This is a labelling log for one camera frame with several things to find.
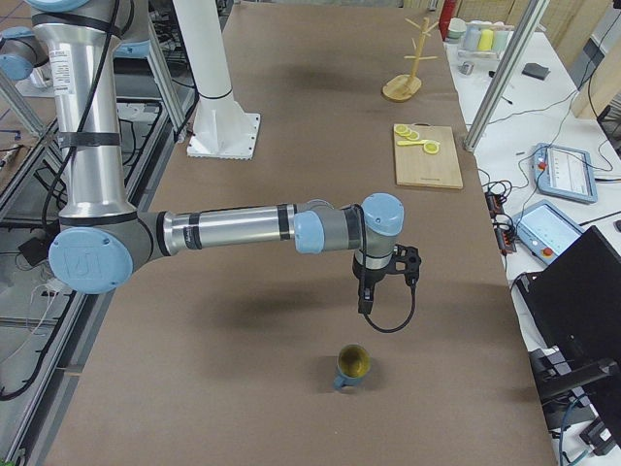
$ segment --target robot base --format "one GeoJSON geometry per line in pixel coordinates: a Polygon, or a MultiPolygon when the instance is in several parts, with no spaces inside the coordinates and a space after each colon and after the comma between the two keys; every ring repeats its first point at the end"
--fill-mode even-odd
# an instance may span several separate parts
{"type": "Polygon", "coordinates": [[[209,133],[196,133],[190,139],[190,144],[187,147],[187,154],[190,157],[215,157],[250,160],[254,155],[254,147],[256,145],[257,135],[259,134],[261,116],[259,114],[244,115],[251,122],[251,131],[240,134],[235,141],[225,144],[224,147],[219,150],[212,149],[213,135],[209,133]]]}

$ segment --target red fire extinguisher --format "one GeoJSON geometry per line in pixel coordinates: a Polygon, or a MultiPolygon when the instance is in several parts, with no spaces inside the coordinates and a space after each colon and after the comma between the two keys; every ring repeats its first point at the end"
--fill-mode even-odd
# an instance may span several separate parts
{"type": "Polygon", "coordinates": [[[444,6],[442,7],[442,13],[440,13],[440,21],[438,24],[442,40],[446,39],[448,24],[450,24],[450,20],[453,18],[453,10],[455,10],[455,5],[457,5],[457,0],[444,0],[444,6]]]}

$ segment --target black cable tie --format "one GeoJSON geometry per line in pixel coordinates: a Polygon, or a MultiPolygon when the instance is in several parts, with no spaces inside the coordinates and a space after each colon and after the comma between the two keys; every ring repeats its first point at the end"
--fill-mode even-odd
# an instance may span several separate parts
{"type": "Polygon", "coordinates": [[[88,132],[58,133],[58,146],[61,149],[120,146],[120,134],[88,132]]]}

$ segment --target white table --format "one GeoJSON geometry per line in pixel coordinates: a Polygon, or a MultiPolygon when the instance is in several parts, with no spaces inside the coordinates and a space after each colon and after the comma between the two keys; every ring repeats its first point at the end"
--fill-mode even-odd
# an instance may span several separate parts
{"type": "MultiPolygon", "coordinates": [[[[453,81],[459,93],[464,121],[470,124],[473,122],[487,87],[492,81],[488,72],[496,70],[498,61],[463,58],[458,56],[457,49],[457,46],[447,45],[446,53],[451,65],[453,81]],[[474,63],[474,70],[469,76],[458,71],[458,66],[466,60],[474,63]]],[[[510,100],[513,105],[502,100],[491,120],[494,121],[525,110],[543,109],[550,104],[563,100],[573,91],[575,91],[575,85],[554,49],[543,33],[536,33],[504,94],[504,97],[510,100]],[[529,62],[537,62],[550,69],[550,74],[545,81],[521,74],[524,65],[529,62]]],[[[560,121],[567,116],[555,144],[587,150],[591,154],[593,165],[606,167],[607,164],[598,154],[598,148],[606,141],[605,135],[596,121],[575,118],[571,112],[568,114],[572,99],[573,96],[545,112],[512,116],[505,121],[488,125],[474,153],[478,166],[489,173],[492,181],[510,180],[515,186],[525,185],[526,178],[517,166],[518,160],[532,154],[537,143],[550,143],[559,131],[560,121]]],[[[621,178],[621,161],[612,146],[605,142],[600,151],[613,165],[613,171],[605,173],[596,170],[596,177],[608,178],[612,174],[621,178]]],[[[519,216],[524,203],[535,189],[530,160],[524,160],[521,166],[528,176],[529,185],[522,189],[514,189],[508,197],[505,211],[512,216],[519,216]]],[[[487,177],[484,174],[481,174],[481,182],[487,182],[487,177]]],[[[541,199],[548,199],[578,223],[621,210],[621,183],[598,183],[597,190],[599,200],[589,206],[544,196],[538,192],[530,197],[526,206],[528,207],[541,199]]],[[[600,228],[617,251],[621,251],[621,233],[614,229],[612,223],[620,218],[621,215],[593,223],[600,228]]],[[[522,272],[536,272],[544,268],[543,263],[534,258],[523,245],[518,244],[517,249],[517,253],[510,254],[507,257],[507,279],[510,283],[522,272]]],[[[520,319],[522,335],[528,350],[545,348],[545,343],[517,289],[513,290],[513,303],[520,319]]],[[[566,432],[563,450],[571,459],[576,458],[585,449],[578,433],[587,425],[588,422],[575,424],[566,432]]],[[[555,450],[558,449],[556,441],[553,441],[553,446],[555,450]]],[[[604,457],[590,454],[580,464],[584,466],[618,466],[621,464],[621,449],[615,448],[604,457]]]]}

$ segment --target label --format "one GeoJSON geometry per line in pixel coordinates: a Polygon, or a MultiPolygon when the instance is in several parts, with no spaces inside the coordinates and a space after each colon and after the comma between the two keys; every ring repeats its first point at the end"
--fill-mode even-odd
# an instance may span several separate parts
{"type": "Polygon", "coordinates": [[[54,93],[56,95],[73,94],[74,81],[71,52],[68,50],[50,50],[49,66],[51,67],[51,77],[54,82],[54,93]]]}

